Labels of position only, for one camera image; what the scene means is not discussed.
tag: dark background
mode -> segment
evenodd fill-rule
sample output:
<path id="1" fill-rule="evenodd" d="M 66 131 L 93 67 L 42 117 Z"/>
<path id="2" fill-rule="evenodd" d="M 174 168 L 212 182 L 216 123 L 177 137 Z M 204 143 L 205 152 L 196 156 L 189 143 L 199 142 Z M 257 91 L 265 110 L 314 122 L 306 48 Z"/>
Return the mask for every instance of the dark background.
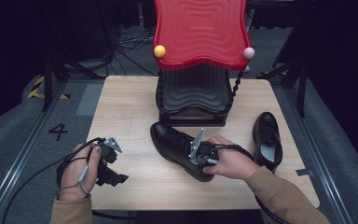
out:
<path id="1" fill-rule="evenodd" d="M 152 27 L 152 1 L 143 2 L 145 26 Z M 120 24 L 139 25 L 137 4 L 101 4 L 105 11 L 100 13 L 96 2 L 0 0 L 0 116 L 21 102 L 24 87 L 40 74 L 45 46 L 75 61 L 99 57 L 115 44 L 114 35 L 105 37 L 101 14 L 110 34 Z M 253 26 L 296 26 L 282 50 L 282 63 L 307 52 L 310 80 L 358 153 L 358 1 L 324 1 L 323 7 L 300 19 L 260 9 Z"/>

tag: hand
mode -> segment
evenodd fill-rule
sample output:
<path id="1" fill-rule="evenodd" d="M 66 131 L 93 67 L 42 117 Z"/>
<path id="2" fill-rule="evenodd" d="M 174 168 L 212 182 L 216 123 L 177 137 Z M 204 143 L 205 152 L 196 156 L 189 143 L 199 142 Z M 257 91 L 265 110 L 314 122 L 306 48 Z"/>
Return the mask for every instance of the hand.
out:
<path id="1" fill-rule="evenodd" d="M 208 141 L 212 143 L 212 145 L 235 145 L 235 143 L 228 141 L 222 136 L 212 137 L 208 139 Z M 215 166 L 204 167 L 203 172 L 205 174 L 223 175 L 232 179 L 246 180 L 260 168 L 249 157 L 237 150 L 220 149 L 217 152 L 219 153 L 219 163 Z"/>
<path id="2" fill-rule="evenodd" d="M 74 151 L 81 147 L 82 145 L 77 145 Z M 92 152 L 89 156 L 89 169 L 86 172 L 83 181 L 80 183 L 83 190 L 89 194 L 94 188 L 95 182 L 98 175 L 98 163 L 101 158 L 101 148 L 97 147 L 95 144 L 90 144 L 80 150 L 73 158 L 71 163 L 66 167 L 65 171 L 62 174 L 61 179 L 61 188 L 74 186 L 77 184 L 77 180 L 80 177 L 81 172 L 84 167 L 87 165 L 86 159 L 76 160 L 76 158 L 87 158 L 89 152 L 92 148 Z M 77 185 L 73 188 L 62 189 L 60 191 L 59 200 L 61 201 L 77 201 L 86 198 L 85 192 Z"/>

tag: red plastic tray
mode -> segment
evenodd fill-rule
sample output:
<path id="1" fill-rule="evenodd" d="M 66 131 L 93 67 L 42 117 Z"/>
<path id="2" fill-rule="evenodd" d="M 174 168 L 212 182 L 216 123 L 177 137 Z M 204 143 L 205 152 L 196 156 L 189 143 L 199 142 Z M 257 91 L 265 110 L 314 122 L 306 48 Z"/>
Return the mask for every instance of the red plastic tray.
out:
<path id="1" fill-rule="evenodd" d="M 176 70 L 207 63 L 234 71 L 246 68 L 246 0 L 155 0 L 155 7 L 154 47 L 166 49 L 162 58 L 155 56 L 158 67 Z"/>

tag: shoe insole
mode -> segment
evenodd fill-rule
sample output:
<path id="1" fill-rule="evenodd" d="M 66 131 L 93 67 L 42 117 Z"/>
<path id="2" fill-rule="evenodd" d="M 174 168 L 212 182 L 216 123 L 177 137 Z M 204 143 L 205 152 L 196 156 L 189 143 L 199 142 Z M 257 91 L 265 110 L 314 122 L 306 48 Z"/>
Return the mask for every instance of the shoe insole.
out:
<path id="1" fill-rule="evenodd" d="M 268 161 L 275 162 L 275 151 L 276 151 L 276 143 L 272 140 L 267 140 L 261 144 L 260 152 L 261 155 L 264 156 Z"/>

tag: sleeve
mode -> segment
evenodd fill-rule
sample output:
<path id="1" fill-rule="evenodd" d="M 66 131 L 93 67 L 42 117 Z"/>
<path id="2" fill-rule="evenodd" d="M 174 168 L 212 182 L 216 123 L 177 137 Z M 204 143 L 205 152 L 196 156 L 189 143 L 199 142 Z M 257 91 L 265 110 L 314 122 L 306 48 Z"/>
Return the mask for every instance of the sleeve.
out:
<path id="1" fill-rule="evenodd" d="M 74 202 L 54 200 L 50 224 L 92 223 L 91 196 Z"/>
<path id="2" fill-rule="evenodd" d="M 269 211 L 289 223 L 330 223 L 296 185 L 277 177 L 264 166 L 246 183 Z"/>

